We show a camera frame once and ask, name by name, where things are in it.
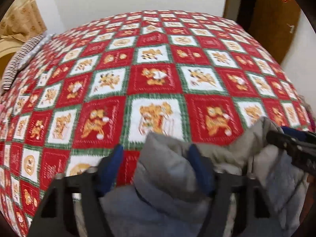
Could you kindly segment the grey puffer jacket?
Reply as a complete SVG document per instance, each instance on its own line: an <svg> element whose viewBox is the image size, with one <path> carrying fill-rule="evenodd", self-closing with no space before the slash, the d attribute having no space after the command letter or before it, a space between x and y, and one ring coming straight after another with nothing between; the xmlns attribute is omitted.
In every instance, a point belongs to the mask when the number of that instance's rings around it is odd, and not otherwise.
<svg viewBox="0 0 316 237"><path fill-rule="evenodd" d="M299 227L307 186L305 173L290 156L266 140L269 131L283 130L260 118L228 146L197 144L215 168L240 175L252 171L267 191L283 236ZM190 143L149 133L140 151L133 184L117 187L100 199L114 236L196 236L211 202L201 171L189 161Z"/></svg>

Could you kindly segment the red checkered cartoon bedspread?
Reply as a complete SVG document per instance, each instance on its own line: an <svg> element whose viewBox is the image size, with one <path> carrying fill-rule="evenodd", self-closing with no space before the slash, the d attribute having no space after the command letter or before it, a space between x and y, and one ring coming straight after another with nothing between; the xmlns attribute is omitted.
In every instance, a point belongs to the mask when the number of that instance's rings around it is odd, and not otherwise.
<svg viewBox="0 0 316 237"><path fill-rule="evenodd" d="M148 133L223 146L262 116L312 129L280 65L232 20L138 11L70 29L1 94L1 213L26 236L55 174L79 174L122 143L124 186Z"/></svg>

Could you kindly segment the brown wooden door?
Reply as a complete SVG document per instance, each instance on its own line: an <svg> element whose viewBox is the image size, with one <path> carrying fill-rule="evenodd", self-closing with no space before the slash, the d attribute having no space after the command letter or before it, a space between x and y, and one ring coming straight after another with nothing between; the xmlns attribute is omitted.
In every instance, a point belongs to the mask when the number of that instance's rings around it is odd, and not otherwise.
<svg viewBox="0 0 316 237"><path fill-rule="evenodd" d="M295 0L256 0L248 33L281 64L284 60L300 18L300 7ZM287 24L295 25L290 34Z"/></svg>

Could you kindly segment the grey striped pillow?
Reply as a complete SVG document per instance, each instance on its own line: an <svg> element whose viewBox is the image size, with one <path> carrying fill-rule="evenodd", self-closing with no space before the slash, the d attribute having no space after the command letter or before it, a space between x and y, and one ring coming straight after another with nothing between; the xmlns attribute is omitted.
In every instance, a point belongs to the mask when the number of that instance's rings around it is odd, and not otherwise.
<svg viewBox="0 0 316 237"><path fill-rule="evenodd" d="M17 73L27 67L31 59L52 39L53 36L54 34L38 35L30 38L21 46L21 48L13 55L4 70L1 78L1 94L11 88Z"/></svg>

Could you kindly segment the cream round wooden headboard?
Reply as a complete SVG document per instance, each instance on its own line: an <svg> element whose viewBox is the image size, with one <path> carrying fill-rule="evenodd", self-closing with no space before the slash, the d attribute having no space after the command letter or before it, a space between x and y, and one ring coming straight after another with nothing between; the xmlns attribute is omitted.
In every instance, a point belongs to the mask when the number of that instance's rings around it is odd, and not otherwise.
<svg viewBox="0 0 316 237"><path fill-rule="evenodd" d="M21 48L23 42L16 39L1 39L0 41L0 77L13 55Z"/></svg>

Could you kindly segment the beige patterned curtain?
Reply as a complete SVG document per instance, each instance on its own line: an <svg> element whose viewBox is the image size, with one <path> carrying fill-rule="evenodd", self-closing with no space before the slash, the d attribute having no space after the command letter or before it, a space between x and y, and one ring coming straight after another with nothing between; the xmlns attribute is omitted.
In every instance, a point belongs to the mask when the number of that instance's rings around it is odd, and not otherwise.
<svg viewBox="0 0 316 237"><path fill-rule="evenodd" d="M1 39L25 43L46 30L36 0L14 0L1 20Z"/></svg>

